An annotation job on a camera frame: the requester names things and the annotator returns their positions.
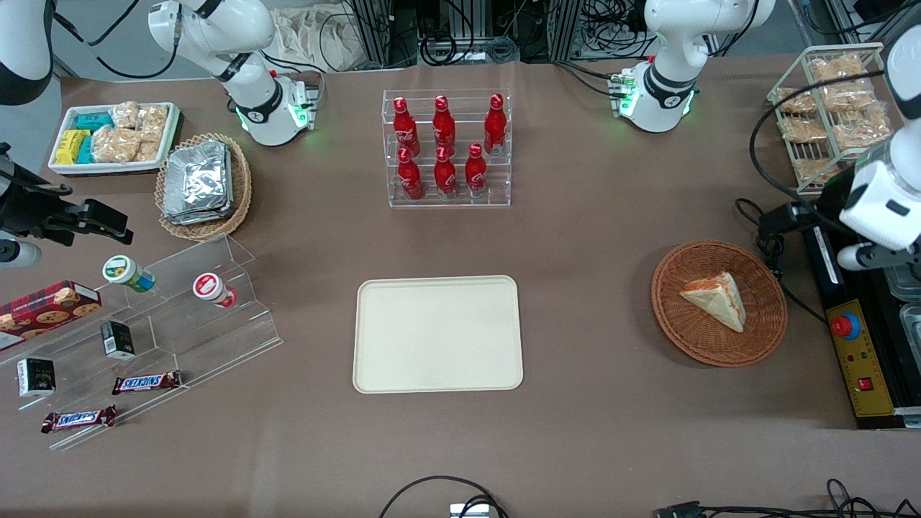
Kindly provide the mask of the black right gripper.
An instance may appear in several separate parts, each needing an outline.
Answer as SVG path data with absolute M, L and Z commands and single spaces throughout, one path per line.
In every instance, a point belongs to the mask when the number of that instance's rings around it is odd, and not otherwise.
M 9 157 L 9 144 L 1 145 L 2 230 L 19 238 L 72 240 L 73 234 L 98 234 L 131 245 L 134 233 L 127 216 L 98 200 L 85 200 L 83 210 L 65 200 L 73 189 L 54 186 L 40 175 L 20 167 Z

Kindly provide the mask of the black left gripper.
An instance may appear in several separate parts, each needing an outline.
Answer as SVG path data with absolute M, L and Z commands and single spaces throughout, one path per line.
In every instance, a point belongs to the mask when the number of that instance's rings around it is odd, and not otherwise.
M 839 213 L 854 206 L 866 190 L 865 181 L 855 181 L 856 163 L 827 181 L 819 197 L 819 214 L 838 219 Z M 820 225 L 819 216 L 802 204 L 781 204 L 760 216 L 760 233 L 806 232 Z

